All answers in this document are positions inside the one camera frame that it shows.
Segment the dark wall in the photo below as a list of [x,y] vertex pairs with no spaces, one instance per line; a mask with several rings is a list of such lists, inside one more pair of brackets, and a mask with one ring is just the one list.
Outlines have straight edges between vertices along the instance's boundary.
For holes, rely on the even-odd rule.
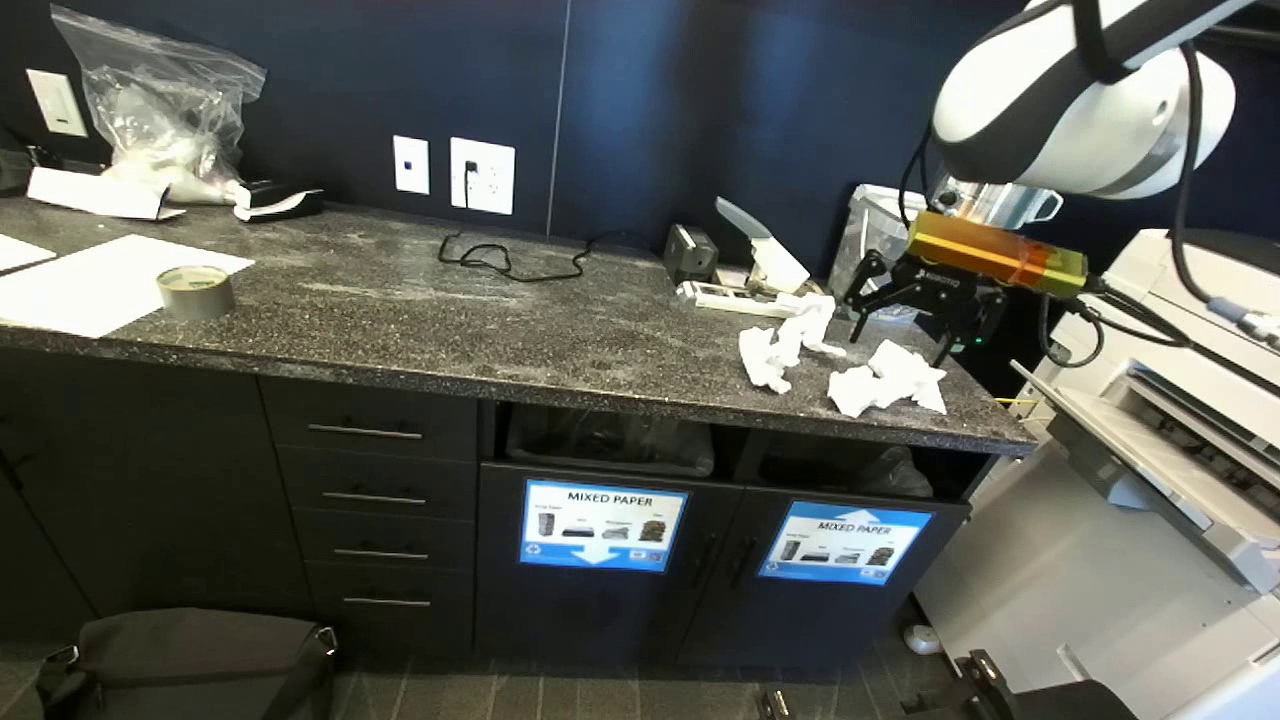
[[[825,274],[851,184],[897,184],[943,68],[1019,0],[67,0],[269,68],[251,176],[518,233],[654,253],[725,194]],[[45,0],[0,7],[0,124],[49,142],[22,68],[62,68]],[[1194,176],[1194,225],[1280,236],[1280,66],[1229,57],[1237,127]],[[394,196],[389,138],[430,142],[430,196]],[[514,146],[514,216],[446,207],[446,138]],[[1116,249],[1169,199],[1066,204],[1046,228]]]

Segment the sign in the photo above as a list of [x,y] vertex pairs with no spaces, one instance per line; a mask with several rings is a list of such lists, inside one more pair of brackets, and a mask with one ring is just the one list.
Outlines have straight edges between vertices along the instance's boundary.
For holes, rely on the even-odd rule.
[[611,483],[525,483],[518,566],[665,573],[688,493]]
[[793,502],[760,575],[798,586],[888,586],[931,514]]

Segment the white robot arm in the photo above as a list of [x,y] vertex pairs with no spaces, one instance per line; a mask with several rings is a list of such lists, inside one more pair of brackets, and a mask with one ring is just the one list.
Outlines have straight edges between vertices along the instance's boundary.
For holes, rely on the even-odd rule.
[[[947,176],[1134,199],[1180,182],[1193,75],[1180,46],[1251,0],[1032,0],[943,81]],[[1233,75],[1198,57],[1194,166],[1229,134]]]

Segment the plastic bag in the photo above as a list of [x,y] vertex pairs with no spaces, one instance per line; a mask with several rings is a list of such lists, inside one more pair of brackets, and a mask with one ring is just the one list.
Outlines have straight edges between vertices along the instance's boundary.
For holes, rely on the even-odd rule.
[[242,196],[240,110],[264,94],[264,68],[96,17],[53,7],[82,74],[93,127],[111,146],[116,182],[164,184],[176,204]]

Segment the label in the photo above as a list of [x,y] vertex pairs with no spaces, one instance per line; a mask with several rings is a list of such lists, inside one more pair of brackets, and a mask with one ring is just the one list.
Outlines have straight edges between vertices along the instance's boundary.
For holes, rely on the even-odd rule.
[[55,138],[87,138],[72,81],[62,74],[27,68],[32,98],[41,103],[45,127]]
[[931,514],[793,502],[760,575],[798,586],[888,586]]
[[614,483],[525,483],[518,566],[665,573],[688,493]]

